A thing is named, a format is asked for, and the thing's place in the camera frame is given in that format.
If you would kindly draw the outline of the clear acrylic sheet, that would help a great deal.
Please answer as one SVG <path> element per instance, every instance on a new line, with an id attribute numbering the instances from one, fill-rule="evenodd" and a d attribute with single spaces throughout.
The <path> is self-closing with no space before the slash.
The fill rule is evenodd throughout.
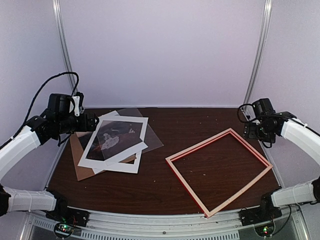
<path id="1" fill-rule="evenodd" d="M 107 114 L 110 116 L 143 117 L 138 108 L 123 108 L 120 110 L 110 111 Z M 156 135 L 149 124 L 146 127 L 144 143 L 147 145 L 147 148 L 142 150 L 142 154 L 151 152 L 164 146 L 162 141 L 159 139 L 159 137 Z"/>

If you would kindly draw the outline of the red wooden picture frame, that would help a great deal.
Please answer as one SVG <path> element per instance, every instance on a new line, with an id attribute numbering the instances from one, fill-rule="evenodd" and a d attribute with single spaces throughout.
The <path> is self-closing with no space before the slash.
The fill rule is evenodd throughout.
<path id="1" fill-rule="evenodd" d="M 207 219 L 238 199 L 273 168 L 232 128 L 166 157 L 165 161 Z"/>

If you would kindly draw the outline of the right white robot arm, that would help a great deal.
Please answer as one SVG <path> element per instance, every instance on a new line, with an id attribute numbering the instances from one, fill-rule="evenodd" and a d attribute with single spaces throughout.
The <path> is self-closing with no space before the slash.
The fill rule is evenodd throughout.
<path id="1" fill-rule="evenodd" d="M 317 164 L 320 163 L 320 134 L 300 121 L 294 114 L 276 112 L 269 98 L 238 107 L 237 118 L 244 124 L 243 137 L 258 140 L 270 149 L 276 137 L 282 137 L 298 146 Z M 318 204 L 320 202 L 320 179 L 316 178 L 292 187 L 268 193 L 265 203 L 256 210 L 259 220 L 268 220 L 276 208 L 294 204 Z"/>

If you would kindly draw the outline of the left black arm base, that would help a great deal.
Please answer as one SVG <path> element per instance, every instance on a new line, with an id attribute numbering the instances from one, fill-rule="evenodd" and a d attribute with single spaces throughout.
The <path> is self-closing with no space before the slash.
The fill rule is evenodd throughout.
<path id="1" fill-rule="evenodd" d="M 88 211 L 69 207 L 67 198 L 57 191 L 50 190 L 49 193 L 56 199 L 56 204 L 54 210 L 44 211 L 48 219 L 72 226 L 87 226 L 90 215 Z"/>

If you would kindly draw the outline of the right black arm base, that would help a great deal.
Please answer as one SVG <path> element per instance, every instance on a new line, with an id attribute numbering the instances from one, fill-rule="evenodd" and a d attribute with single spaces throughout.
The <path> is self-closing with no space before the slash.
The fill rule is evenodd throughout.
<path id="1" fill-rule="evenodd" d="M 272 221 L 282 215 L 280 208 L 274 207 L 270 193 L 261 197 L 258 207 L 243 208 L 239 211 L 239 218 L 243 226 Z"/>

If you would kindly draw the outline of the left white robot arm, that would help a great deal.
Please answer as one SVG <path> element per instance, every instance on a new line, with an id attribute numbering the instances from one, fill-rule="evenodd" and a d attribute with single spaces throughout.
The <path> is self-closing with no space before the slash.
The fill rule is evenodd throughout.
<path id="1" fill-rule="evenodd" d="M 41 115 L 29 118 L 16 136 L 0 148 L 0 176 L 3 178 L 22 158 L 48 140 L 63 143 L 61 135 L 75 132 L 94 132 L 99 118 L 94 113 L 83 111 L 84 95 L 74 96 L 52 93 L 47 108 Z M 18 190 L 0 187 L 0 214 L 20 211 L 47 211 L 61 222 L 72 218 L 65 197 L 55 191 Z"/>

